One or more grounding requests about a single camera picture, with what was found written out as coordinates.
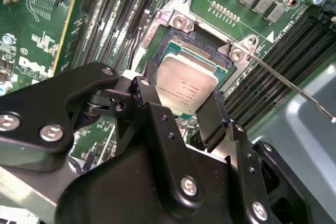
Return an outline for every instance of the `screw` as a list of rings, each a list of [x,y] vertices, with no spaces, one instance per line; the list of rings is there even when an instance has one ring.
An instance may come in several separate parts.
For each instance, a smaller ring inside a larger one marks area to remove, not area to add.
[[[254,214],[257,216],[259,220],[266,221],[267,220],[267,213],[262,204],[259,202],[254,201],[252,203],[252,209]]]
[[[191,31],[193,29],[193,26],[192,25],[187,25],[187,29]]]
[[[265,147],[265,149],[268,150],[269,152],[272,151],[271,146],[269,146],[268,144],[264,144],[264,147]]]
[[[239,129],[240,131],[244,131],[243,127],[241,127],[239,124],[236,124],[237,129]]]
[[[14,39],[12,38],[12,36],[10,34],[4,34],[4,36],[2,36],[2,41],[6,45],[12,45],[12,44],[14,44]]]
[[[147,81],[147,79],[141,79],[141,82],[143,84],[145,84],[146,86],[150,86],[151,85],[151,83],[149,81]]]
[[[101,71],[109,76],[113,75],[113,71],[110,68],[103,68]]]
[[[176,16],[173,20],[174,27],[182,30],[186,26],[186,21],[184,17]]]
[[[20,119],[17,116],[4,114],[0,115],[0,131],[12,131],[20,125]]]
[[[248,43],[249,46],[253,46],[253,45],[255,45],[256,42],[257,42],[257,40],[256,40],[255,37],[251,37],[251,39],[249,39],[249,40],[247,41],[247,43]]]
[[[46,125],[40,130],[40,137],[47,142],[56,142],[63,137],[63,130],[55,125]]]
[[[185,192],[185,194],[189,196],[195,196],[197,194],[196,183],[187,177],[181,179],[181,188]]]

